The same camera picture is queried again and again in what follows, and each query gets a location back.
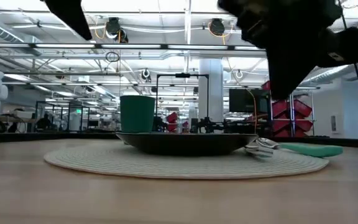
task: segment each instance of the green cup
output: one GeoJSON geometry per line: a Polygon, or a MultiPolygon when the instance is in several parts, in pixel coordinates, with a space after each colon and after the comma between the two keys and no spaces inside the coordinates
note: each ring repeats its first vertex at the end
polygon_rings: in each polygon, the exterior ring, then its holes
{"type": "Polygon", "coordinates": [[[125,133],[149,133],[153,128],[155,99],[149,96],[122,96],[121,130],[125,133]]]}

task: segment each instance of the table surface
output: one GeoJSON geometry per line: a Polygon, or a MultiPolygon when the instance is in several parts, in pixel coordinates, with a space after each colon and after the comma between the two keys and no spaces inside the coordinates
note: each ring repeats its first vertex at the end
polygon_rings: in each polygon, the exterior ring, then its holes
{"type": "Polygon", "coordinates": [[[358,223],[358,149],[312,174],[151,180],[51,166],[45,153],[116,140],[0,143],[0,223],[358,223]]]}

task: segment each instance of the desk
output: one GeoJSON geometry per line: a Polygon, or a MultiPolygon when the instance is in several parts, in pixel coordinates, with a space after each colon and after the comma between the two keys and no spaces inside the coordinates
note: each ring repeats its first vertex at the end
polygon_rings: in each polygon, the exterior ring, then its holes
{"type": "Polygon", "coordinates": [[[0,223],[358,223],[358,148],[312,174],[259,180],[150,180],[75,172],[43,161],[102,139],[0,143],[0,223]]]}

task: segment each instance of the white placemat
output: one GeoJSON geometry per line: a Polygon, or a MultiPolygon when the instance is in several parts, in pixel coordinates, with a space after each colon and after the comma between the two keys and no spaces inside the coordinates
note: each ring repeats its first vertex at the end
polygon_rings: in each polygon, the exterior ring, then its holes
{"type": "Polygon", "coordinates": [[[247,156],[243,150],[218,157],[169,157],[144,154],[122,142],[100,148],[60,149],[45,155],[53,165],[97,174],[156,179],[251,179],[314,172],[327,159],[275,151],[272,158],[247,156]]]}

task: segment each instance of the white pillar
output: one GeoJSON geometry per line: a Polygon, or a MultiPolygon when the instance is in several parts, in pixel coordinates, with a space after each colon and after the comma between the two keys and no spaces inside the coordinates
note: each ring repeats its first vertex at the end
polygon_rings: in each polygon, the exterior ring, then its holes
{"type": "Polygon", "coordinates": [[[221,59],[200,59],[200,75],[209,75],[209,93],[207,78],[198,79],[198,118],[207,115],[207,94],[209,94],[209,118],[214,122],[223,121],[223,66],[221,59]]]}

